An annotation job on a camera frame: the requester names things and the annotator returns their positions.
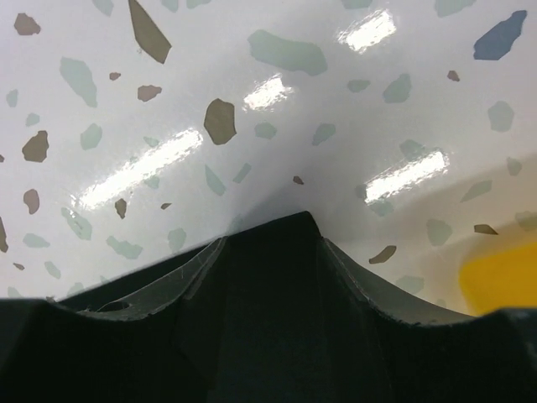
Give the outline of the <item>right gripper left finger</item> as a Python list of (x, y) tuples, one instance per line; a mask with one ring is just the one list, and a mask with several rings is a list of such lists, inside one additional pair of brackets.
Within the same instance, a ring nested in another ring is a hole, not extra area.
[(4, 402), (204, 402), (216, 383), (228, 241), (95, 311), (1, 303)]

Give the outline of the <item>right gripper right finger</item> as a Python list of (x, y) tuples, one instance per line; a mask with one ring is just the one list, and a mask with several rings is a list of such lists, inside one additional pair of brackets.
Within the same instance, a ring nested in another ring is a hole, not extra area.
[(321, 301), (342, 402), (533, 402), (536, 311), (471, 317), (424, 301), (321, 240)]

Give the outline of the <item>black t shirt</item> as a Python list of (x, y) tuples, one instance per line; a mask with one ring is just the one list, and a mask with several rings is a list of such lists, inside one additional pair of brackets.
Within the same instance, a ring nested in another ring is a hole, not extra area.
[(394, 402), (389, 283), (299, 213), (234, 235), (210, 402)]

